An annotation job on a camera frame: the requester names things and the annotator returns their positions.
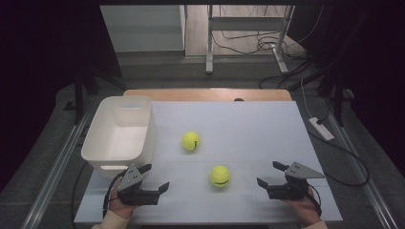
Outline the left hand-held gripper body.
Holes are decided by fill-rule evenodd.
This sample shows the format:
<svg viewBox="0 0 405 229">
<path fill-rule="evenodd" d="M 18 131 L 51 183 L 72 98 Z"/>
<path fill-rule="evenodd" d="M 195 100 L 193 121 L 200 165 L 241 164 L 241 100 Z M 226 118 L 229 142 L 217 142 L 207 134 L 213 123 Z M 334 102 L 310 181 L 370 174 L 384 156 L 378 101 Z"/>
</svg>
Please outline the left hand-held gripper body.
<svg viewBox="0 0 405 229">
<path fill-rule="evenodd" d="M 139 172 L 139 168 L 135 164 L 131 164 L 117 188 L 117 196 L 123 204 L 132 206 L 158 204 L 159 190 L 143 190 L 142 182 L 143 175 Z"/>
</svg>

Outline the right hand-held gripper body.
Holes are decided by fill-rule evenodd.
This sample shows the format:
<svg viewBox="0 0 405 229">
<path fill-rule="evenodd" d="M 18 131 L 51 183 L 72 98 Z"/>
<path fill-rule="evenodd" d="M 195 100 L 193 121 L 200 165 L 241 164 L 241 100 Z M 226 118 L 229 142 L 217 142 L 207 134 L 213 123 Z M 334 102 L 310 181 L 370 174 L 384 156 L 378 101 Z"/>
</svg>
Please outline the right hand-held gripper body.
<svg viewBox="0 0 405 229">
<path fill-rule="evenodd" d="M 283 172 L 286 183 L 283 185 L 269 185 L 267 191 L 270 199 L 298 200 L 309 191 L 309 178 L 324 178 L 325 176 L 299 162 L 292 162 Z"/>
</svg>

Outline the white plastic bin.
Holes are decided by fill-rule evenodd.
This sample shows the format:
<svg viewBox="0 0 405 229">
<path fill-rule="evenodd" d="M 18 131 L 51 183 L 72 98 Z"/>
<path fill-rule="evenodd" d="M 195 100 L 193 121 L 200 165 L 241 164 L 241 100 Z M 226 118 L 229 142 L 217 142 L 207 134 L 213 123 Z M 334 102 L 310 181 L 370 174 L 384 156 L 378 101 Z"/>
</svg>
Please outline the white plastic bin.
<svg viewBox="0 0 405 229">
<path fill-rule="evenodd" d="M 156 132 L 149 97 L 110 96 L 96 110 L 81 156 L 102 177 L 113 178 L 131 164 L 152 162 Z"/>
</svg>

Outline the yellow tennis ball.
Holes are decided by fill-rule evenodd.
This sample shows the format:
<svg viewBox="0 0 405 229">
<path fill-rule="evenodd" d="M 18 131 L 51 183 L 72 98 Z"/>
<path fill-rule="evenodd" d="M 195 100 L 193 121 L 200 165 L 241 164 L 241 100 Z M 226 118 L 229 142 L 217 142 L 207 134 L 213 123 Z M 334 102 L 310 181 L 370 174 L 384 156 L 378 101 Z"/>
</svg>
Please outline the yellow tennis ball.
<svg viewBox="0 0 405 229">
<path fill-rule="evenodd" d="M 214 186 L 223 188 L 229 184 L 231 173 L 227 167 L 218 165 L 212 168 L 209 178 Z"/>
<path fill-rule="evenodd" d="M 181 144 L 185 150 L 194 151 L 200 145 L 200 136 L 196 132 L 187 132 L 183 135 Z"/>
</svg>

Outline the person's left hand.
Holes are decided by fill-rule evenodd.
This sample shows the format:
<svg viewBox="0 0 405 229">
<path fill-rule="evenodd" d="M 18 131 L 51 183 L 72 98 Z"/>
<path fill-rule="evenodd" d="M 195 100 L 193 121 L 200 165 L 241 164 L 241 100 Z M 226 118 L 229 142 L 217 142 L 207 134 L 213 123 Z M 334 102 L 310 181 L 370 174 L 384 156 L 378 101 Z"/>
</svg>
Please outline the person's left hand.
<svg viewBox="0 0 405 229">
<path fill-rule="evenodd" d="M 137 209 L 137 206 L 125 205 L 117 196 L 117 189 L 114 188 L 111 191 L 109 199 L 109 210 L 114 212 L 116 215 L 120 216 L 123 219 L 129 219 L 134 211 Z"/>
</svg>

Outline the person's right hand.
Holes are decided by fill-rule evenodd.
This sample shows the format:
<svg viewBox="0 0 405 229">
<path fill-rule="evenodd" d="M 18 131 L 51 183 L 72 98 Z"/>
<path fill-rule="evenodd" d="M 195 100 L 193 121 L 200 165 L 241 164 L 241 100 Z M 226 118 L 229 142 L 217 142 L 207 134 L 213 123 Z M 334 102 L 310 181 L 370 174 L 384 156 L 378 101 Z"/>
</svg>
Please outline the person's right hand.
<svg viewBox="0 0 405 229">
<path fill-rule="evenodd" d="M 315 204 L 307 196 L 298 200 L 283 199 L 283 202 L 293 209 L 305 227 L 312 226 L 321 221 Z"/>
</svg>

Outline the white power strip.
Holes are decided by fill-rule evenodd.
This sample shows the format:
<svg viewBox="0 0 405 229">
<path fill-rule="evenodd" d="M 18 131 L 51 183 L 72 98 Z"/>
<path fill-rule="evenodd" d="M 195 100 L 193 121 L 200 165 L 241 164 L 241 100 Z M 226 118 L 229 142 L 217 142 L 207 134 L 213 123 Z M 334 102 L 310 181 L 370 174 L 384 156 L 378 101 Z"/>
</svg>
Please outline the white power strip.
<svg viewBox="0 0 405 229">
<path fill-rule="evenodd" d="M 309 119 L 309 124 L 313 129 L 326 141 L 333 140 L 334 135 L 325 127 L 324 124 L 318 123 L 317 117 L 312 117 Z"/>
</svg>

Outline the black stand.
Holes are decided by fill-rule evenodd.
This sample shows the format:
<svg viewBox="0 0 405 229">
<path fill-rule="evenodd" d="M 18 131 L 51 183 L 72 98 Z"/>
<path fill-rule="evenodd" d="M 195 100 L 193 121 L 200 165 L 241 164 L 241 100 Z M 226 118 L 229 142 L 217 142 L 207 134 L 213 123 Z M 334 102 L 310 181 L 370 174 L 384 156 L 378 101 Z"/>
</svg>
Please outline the black stand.
<svg viewBox="0 0 405 229">
<path fill-rule="evenodd" d="M 333 94 L 333 98 L 331 99 L 333 104 L 333 116 L 339 126 L 343 127 L 343 103 L 350 101 L 350 99 L 344 97 L 345 85 L 341 67 L 342 64 L 337 60 L 330 62 L 325 71 L 326 75 L 321 81 L 317 92 L 320 96 Z"/>
<path fill-rule="evenodd" d="M 116 86 L 123 92 L 128 89 L 125 84 L 94 67 L 78 70 L 74 76 L 75 101 L 68 102 L 64 108 L 65 111 L 75 111 L 74 125 L 77 125 L 84 116 L 83 90 L 86 90 L 88 94 L 99 93 L 100 88 L 96 82 L 97 77 L 105 80 L 113 86 Z"/>
</svg>

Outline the wooden table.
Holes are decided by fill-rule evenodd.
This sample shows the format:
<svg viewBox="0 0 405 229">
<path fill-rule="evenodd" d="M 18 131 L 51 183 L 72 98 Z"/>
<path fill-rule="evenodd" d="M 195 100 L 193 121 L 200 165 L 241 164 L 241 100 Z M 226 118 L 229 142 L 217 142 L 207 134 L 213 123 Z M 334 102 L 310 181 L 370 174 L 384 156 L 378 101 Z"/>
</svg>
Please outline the wooden table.
<svg viewBox="0 0 405 229">
<path fill-rule="evenodd" d="M 153 101 L 291 101 L 287 90 L 270 89 L 137 89 L 124 95 L 145 95 Z"/>
</svg>

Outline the dark curtain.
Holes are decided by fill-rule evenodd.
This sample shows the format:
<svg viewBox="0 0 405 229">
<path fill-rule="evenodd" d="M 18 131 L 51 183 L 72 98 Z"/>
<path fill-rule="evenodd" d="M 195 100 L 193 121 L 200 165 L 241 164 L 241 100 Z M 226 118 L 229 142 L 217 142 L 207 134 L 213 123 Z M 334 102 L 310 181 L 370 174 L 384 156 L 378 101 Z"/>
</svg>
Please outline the dark curtain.
<svg viewBox="0 0 405 229">
<path fill-rule="evenodd" d="M 102 0 L 0 0 L 0 192 L 81 76 L 120 77 Z"/>
<path fill-rule="evenodd" d="M 331 75 L 321 92 L 343 87 L 352 109 L 405 176 L 405 0 L 298 0 L 293 28 L 315 27 L 304 44 Z"/>
</svg>

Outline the white cabinet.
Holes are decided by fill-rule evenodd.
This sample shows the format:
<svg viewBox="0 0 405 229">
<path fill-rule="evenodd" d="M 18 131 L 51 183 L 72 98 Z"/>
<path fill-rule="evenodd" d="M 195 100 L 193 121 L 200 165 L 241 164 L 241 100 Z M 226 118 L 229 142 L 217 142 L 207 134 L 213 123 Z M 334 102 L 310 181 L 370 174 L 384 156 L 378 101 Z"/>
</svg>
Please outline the white cabinet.
<svg viewBox="0 0 405 229">
<path fill-rule="evenodd" d="M 185 5 L 101 6 L 116 52 L 180 52 Z"/>
</svg>

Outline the white metal stand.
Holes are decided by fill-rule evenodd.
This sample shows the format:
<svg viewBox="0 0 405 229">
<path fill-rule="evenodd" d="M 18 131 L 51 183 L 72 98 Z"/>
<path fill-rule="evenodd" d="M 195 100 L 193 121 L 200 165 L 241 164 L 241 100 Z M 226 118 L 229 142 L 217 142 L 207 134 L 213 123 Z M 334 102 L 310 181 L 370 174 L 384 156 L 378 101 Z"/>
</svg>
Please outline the white metal stand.
<svg viewBox="0 0 405 229">
<path fill-rule="evenodd" d="M 279 33 L 272 52 L 281 74 L 288 73 L 288 67 L 282 55 L 282 45 L 287 34 L 293 6 L 286 6 L 283 17 L 227 17 L 214 16 L 213 5 L 208 6 L 208 34 L 205 59 L 205 72 L 213 73 L 213 32 L 214 31 L 275 31 Z"/>
</svg>

